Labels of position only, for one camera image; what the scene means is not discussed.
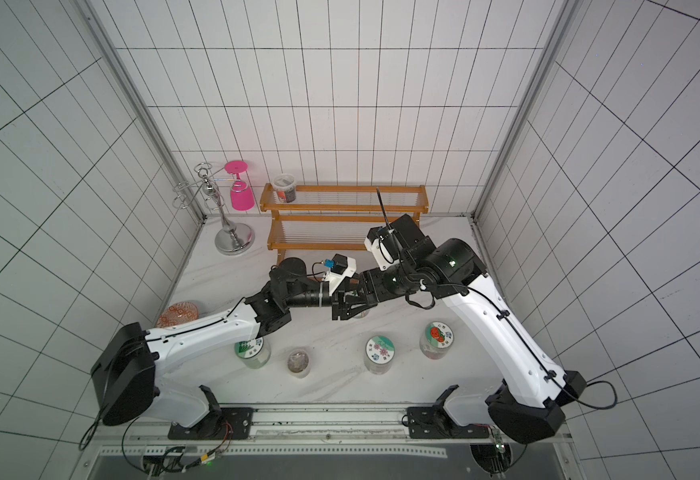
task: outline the white marble table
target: white marble table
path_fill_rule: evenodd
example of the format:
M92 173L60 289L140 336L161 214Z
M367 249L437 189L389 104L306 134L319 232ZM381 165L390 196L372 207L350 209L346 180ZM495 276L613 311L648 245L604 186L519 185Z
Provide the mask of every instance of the white marble table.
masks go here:
M201 312L215 312L228 302L250 296L268 280L277 253L267 250L270 218L234 218L255 231L255 244L240 256L222 256L214 247L219 219L210 220L172 296L172 302L195 302ZM470 225L462 217L423 217L422 231L439 245L452 236L467 241L476 251ZM358 270L375 266L368 252L340 252L357 260ZM289 250L307 268L333 252ZM421 294L420 302L429 302ZM291 309L292 321L265 337L272 357L259 370L251 370L223 346L186 362L172 373L189 385L209 386L222 403L286 402L433 402L454 383L493 392L502 378L498 368L463 322L442 302L432 310L409 306L404 299L380 304L363 319L331 321L328 308ZM419 350L422 329L432 320L446 322L454 344L441 360L430 360ZM395 344L392 368L377 376L364 366L364 345L374 335ZM291 376L285 365L288 352L305 348L312 367L304 379Z

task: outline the white tiled wall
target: white tiled wall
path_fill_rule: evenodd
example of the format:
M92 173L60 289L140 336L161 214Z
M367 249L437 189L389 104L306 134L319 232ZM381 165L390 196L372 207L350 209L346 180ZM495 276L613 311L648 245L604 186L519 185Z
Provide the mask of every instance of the white tiled wall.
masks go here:
M562 0L92 0L174 155L474 209ZM247 213L257 214L256 210Z
M195 234L145 139L67 0L0 1L4 478L68 478L88 370L122 324L152 324Z
M564 409L587 474L700 478L700 0L583 2L479 228L537 342L619 393Z

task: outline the jar lid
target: jar lid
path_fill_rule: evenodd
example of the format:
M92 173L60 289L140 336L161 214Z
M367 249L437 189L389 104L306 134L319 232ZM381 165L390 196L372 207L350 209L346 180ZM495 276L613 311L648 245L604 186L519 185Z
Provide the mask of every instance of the jar lid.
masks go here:
M385 336L373 336L366 344L366 355L374 363L388 363L394 354L395 345Z
M259 353L264 343L265 339L261 338L235 343L235 355L239 356L241 359L250 359L252 356Z
M430 322L424 329L427 342L437 349L445 349L453 343L453 332L443 322Z

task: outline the wire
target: wire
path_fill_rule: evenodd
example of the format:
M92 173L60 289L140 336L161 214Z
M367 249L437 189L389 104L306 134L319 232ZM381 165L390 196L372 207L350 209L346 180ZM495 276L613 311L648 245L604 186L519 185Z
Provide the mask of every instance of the wire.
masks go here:
M561 392L563 392L566 396L568 396L569 398L571 398L571 399L574 400L575 402L579 403L580 405L584 405L585 407L588 407L588 408L594 408L595 410L609 410L609 409L611 409L611 408L614 408L614 406L616 405L616 403L619 401L619 399L617 398L617 395L616 395L616 388L614 387L614 384L612 384L612 383L609 382L608 380L598 380L597 382L587 383L586 386L593 386L593 385L597 385L597 384L599 384L599 383L605 383L606 385L610 386L610 387L611 387L611 391L614 393L614 401L611 402L611 405L608 405L608 406L595 406L595 405L590 405L589 403L583 402L582 400L579 400L579 399L576 398L575 396L571 395L570 393L568 393L568 392L566 391L566 389L564 389L564 388L553 378L553 375L552 375L552 374L554 374L555 371L547 370L547 368L546 368L545 365L542 363L542 361L539 360L539 358L538 358L537 355L534 353L534 351L531 350L531 347L529 347L528 343L526 343L526 340L520 335L520 332L518 332L518 330L515 328L515 325L513 325L513 323L512 323L511 321L509 321L509 318L508 318L507 315L505 314L505 313L509 313L509 312L507 312L506 310L501 310L501 309L497 306L496 303L494 303L493 301L491 301L491 299L490 299L489 297L487 297L487 296L484 295L483 293L479 292L478 290L475 290L472 286L462 285L461 283L438 283L437 286L461 286L462 288L466 288L466 289L468 289L468 290L472 290L473 292L477 293L478 295L480 295L480 296L482 296L484 299L486 299L486 300L491 304L491 306L499 313L499 315L497 315L497 318L499 318L500 320L502 320L503 318L504 318L505 320L507 320L507 324L510 326L510 328L513 329L513 331L515 331L515 334L518 335L518 338L519 338L520 341L523 342L523 344L526 346L526 348L528 349L528 351L529 351L529 353L531 354L531 356L534 357L535 360L537 360L537 363L540 364L540 367L542 367L542 370L544 370L544 371L547 373L547 375L545 376L545 380L547 380L547 379L552 380L553 383L555 384L555 386L557 386L557 387L560 389Z
M123 437L120 438L120 451L121 451L121 453L123 454L123 459L126 461L126 463L128 463L130 466L132 466L132 468L136 468L136 469L139 470L141 473L147 473L147 472L148 472L147 469L145 469L145 468L139 468L138 466L136 466L136 465L134 465L133 463L131 463L131 460L128 460L128 457L125 456L125 445L124 445L124 444L125 444L125 434L126 434L126 432L128 431L128 429L131 428L131 425L133 425L134 422L136 422L137 420L139 420L139 417L134 418L134 419L131 421L131 423L129 423L128 426L125 427L125 430L123 431Z
M208 325L197 326L197 327L195 327L194 329L186 330L186 331L183 331L183 332L176 332L176 333L172 333L171 335L160 336L160 337L158 337L158 338L156 338L156 339L148 340L148 342L157 342L158 340L170 339L172 336L184 335L185 333L190 333L190 332L194 332L194 331L196 331L196 330L201 330L201 329L204 329L204 328L208 328L208 327L210 327L210 326L212 326L212 325L216 325L216 324L219 323L219 322L223 322L223 321L227 320L227 319L229 318L230 315L232 315L232 312L235 312L235 309L238 308L238 305L240 305L241 302L242 302L243 300L245 300L245 298L246 298L246 297L242 297L240 300L238 300L238 302L235 303L235 306L232 307L232 310L230 310L230 312L229 312L227 315L225 315L224 317L220 318L219 320L217 320L217 321L215 321L215 322L211 322L211 323L209 323Z

